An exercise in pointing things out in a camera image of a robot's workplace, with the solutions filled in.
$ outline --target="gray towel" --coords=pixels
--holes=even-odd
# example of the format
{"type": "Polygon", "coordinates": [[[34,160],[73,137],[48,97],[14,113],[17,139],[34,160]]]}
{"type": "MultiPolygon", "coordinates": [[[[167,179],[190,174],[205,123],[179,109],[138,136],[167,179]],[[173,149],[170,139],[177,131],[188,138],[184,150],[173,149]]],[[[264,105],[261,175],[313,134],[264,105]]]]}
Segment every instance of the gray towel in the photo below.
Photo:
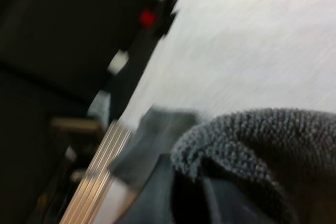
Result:
{"type": "Polygon", "coordinates": [[[264,109],[193,127],[174,146],[175,169],[191,179],[218,165],[278,223],[309,223],[316,202],[336,198],[336,115],[264,109]]]}
{"type": "Polygon", "coordinates": [[[194,113],[150,108],[141,119],[134,140],[112,161],[108,169],[131,188],[142,188],[159,156],[170,153],[179,137],[196,122],[194,113]]]}

